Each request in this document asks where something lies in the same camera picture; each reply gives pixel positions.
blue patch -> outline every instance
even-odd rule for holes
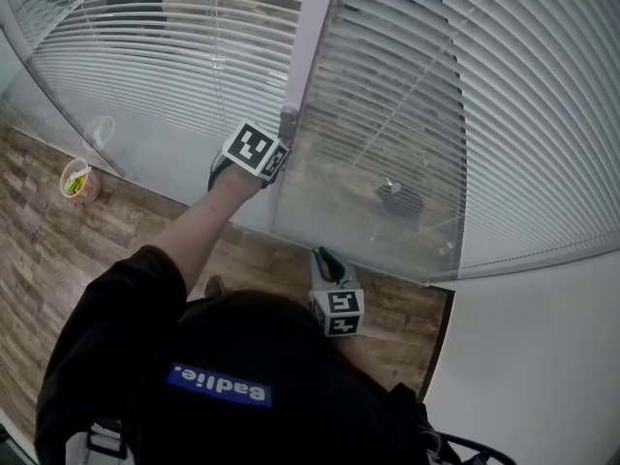
[[[181,363],[172,365],[166,382],[213,398],[271,408],[271,389],[236,377]]]

wooden floor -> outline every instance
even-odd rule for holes
[[[47,360],[84,287],[136,251],[184,205],[98,171],[101,196],[63,198],[69,157],[0,128],[0,408],[29,437]],[[228,227],[203,273],[227,287],[305,301],[307,250]],[[451,298],[445,292],[360,270],[366,294],[363,341],[401,380],[419,390],[438,354]],[[193,291],[191,297],[199,297]]]

black shirt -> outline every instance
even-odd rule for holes
[[[143,463],[427,463],[415,393],[392,394],[278,296],[186,303],[152,246],[85,290],[63,328],[37,406],[42,464],[95,419],[121,419]]]

backpack strap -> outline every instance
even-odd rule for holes
[[[136,465],[118,420],[100,418],[65,445],[66,465]]]

black and white marker cube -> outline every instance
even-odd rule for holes
[[[264,128],[242,121],[222,146],[222,154],[254,175],[270,181],[280,170],[289,147]]]
[[[363,290],[311,291],[310,303],[325,336],[353,336],[361,327]]]

